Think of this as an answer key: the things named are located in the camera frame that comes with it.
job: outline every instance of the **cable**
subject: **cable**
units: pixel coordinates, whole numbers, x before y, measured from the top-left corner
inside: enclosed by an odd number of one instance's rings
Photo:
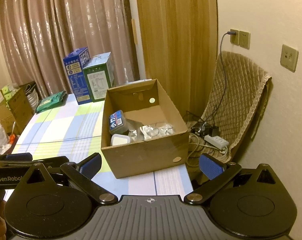
[[[222,150],[220,150],[220,149],[218,149],[217,147],[214,147],[214,146],[211,146],[211,145],[201,144],[201,143],[200,143],[200,137],[199,137],[199,136],[197,136],[197,135],[194,134],[194,133],[190,133],[190,135],[192,135],[192,136],[194,136],[195,138],[197,138],[197,139],[198,139],[198,142],[197,142],[197,143],[189,143],[189,145],[196,145],[196,147],[188,154],[188,156],[187,156],[187,158],[186,158],[186,164],[187,164],[189,167],[197,167],[197,166],[198,166],[198,164],[196,164],[196,165],[191,165],[191,164],[188,163],[188,161],[189,161],[189,159],[199,158],[199,156],[197,156],[197,157],[191,157],[191,155],[192,155],[193,153],[199,151],[199,150],[197,150],[197,148],[198,148],[199,146],[202,146],[201,151],[202,151],[204,148],[211,148],[211,149],[213,149],[212,151],[217,150],[217,151],[219,151],[219,152],[220,152],[221,154],[223,154],[223,155],[226,155],[226,154],[228,153],[228,148],[227,148],[227,147],[224,147]]]
[[[217,114],[217,111],[219,110],[219,107],[220,107],[220,105],[222,103],[222,100],[223,100],[223,98],[225,96],[226,87],[227,87],[227,77],[226,77],[224,62],[223,62],[223,58],[222,58],[222,43],[223,43],[223,39],[224,39],[225,35],[236,35],[236,32],[227,32],[227,33],[224,33],[223,36],[222,36],[221,42],[220,42],[220,59],[221,59],[221,64],[222,64],[222,68],[223,68],[223,72],[224,72],[224,91],[223,91],[223,95],[221,97],[221,100],[219,102],[219,105],[215,105],[214,108],[213,108],[212,114],[209,115],[205,119],[205,122],[207,122],[209,120],[209,118],[212,117],[212,119],[213,119],[213,126],[215,125],[214,116]]]
[[[189,115],[192,115],[193,121],[199,122],[199,120],[201,120],[202,122],[204,122],[203,119],[202,119],[201,117],[197,116],[196,114],[193,114],[192,112],[190,112],[190,111],[188,111],[188,110],[186,110],[185,112],[186,112],[186,113],[185,113],[185,115],[183,116],[182,119],[184,120],[184,118],[185,118],[186,116],[188,117],[188,118],[187,118],[187,121],[185,121],[186,124],[187,124],[187,122],[189,121]]]

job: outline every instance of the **open cardboard box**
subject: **open cardboard box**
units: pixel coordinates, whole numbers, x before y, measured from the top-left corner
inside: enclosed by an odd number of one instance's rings
[[[33,110],[20,88],[9,101],[2,99],[0,103],[0,123],[6,133],[12,132],[13,123],[16,122],[14,133],[21,134],[33,116]]]
[[[175,133],[147,141],[110,146],[109,116],[118,110],[122,110],[127,119],[144,125],[167,122],[174,127]],[[188,154],[188,143],[188,128],[158,80],[107,90],[101,150],[116,178],[183,164]]]

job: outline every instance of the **power strip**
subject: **power strip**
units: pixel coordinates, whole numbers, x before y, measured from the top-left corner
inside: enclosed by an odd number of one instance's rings
[[[220,136],[211,137],[209,135],[204,136],[204,140],[212,144],[216,148],[222,150],[224,147],[229,145],[229,142],[221,138]]]

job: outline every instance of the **wooden door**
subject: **wooden door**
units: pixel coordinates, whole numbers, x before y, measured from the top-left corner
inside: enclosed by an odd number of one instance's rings
[[[180,111],[201,115],[217,56],[216,0],[137,0],[147,78]]]

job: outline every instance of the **blue product box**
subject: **blue product box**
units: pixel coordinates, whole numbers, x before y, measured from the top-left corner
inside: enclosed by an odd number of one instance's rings
[[[63,59],[73,93],[79,105],[92,102],[82,71],[89,60],[88,47],[76,49]]]

